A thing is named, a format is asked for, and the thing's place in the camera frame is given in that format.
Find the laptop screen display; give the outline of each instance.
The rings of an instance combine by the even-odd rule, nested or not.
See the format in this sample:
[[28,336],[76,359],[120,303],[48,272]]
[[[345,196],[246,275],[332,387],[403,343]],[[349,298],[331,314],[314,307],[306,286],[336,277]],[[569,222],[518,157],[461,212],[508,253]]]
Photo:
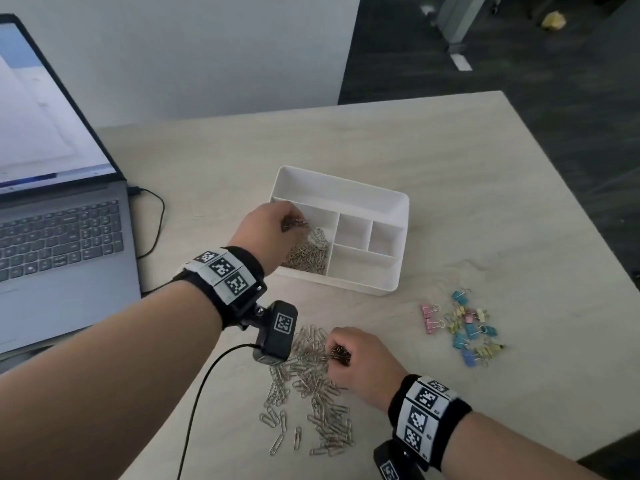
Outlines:
[[14,23],[0,23],[0,194],[114,173]]

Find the laptop keyboard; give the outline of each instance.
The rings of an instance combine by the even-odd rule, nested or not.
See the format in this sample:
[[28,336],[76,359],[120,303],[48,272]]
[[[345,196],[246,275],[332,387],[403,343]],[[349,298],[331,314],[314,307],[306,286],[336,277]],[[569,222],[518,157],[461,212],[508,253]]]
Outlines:
[[121,252],[117,200],[0,222],[0,282]]

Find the desk surface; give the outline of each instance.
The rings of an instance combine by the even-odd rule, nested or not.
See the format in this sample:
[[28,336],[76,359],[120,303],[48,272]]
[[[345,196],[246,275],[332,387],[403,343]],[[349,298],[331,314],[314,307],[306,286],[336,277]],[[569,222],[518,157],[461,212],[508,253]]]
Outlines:
[[[141,263],[144,288],[225,243],[268,199],[281,165],[405,192],[410,228],[395,293],[377,298],[273,275],[262,302],[295,304],[299,326],[378,334],[409,371],[571,458],[640,428],[640,295],[502,93],[114,128],[103,137],[130,181],[167,202],[158,247]],[[159,205],[144,197],[133,207],[144,250]],[[424,332],[418,304],[447,305],[460,285],[489,309],[509,347],[488,368],[466,368],[447,332]],[[212,358],[254,338],[226,331]],[[202,374],[124,478],[175,478]],[[270,382],[247,351],[219,364],[200,398],[185,479],[378,477],[372,450],[388,439],[388,421],[348,394],[341,402],[351,407],[354,448],[310,458],[310,406],[293,394],[289,433],[270,457],[277,434],[258,420]],[[294,452],[298,425],[303,443]]]

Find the laptop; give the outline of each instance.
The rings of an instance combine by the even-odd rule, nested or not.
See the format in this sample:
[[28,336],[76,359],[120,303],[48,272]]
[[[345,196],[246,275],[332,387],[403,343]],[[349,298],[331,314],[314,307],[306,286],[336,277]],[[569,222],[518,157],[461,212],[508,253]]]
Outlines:
[[138,299],[126,179],[18,17],[0,15],[0,358]]

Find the hand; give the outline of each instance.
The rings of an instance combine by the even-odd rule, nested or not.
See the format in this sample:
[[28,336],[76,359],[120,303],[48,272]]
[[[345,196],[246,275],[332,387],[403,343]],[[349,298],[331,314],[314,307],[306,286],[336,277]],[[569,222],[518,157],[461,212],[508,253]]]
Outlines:
[[246,215],[228,245],[249,251],[260,261],[264,275],[268,276],[287,260],[293,246],[308,233],[305,227],[283,232],[282,220],[285,217],[305,218],[291,202],[263,203]]
[[329,379],[386,413],[408,372],[379,338],[359,328],[334,328],[326,339],[326,351],[335,345],[347,348],[351,361],[348,367],[329,361]]

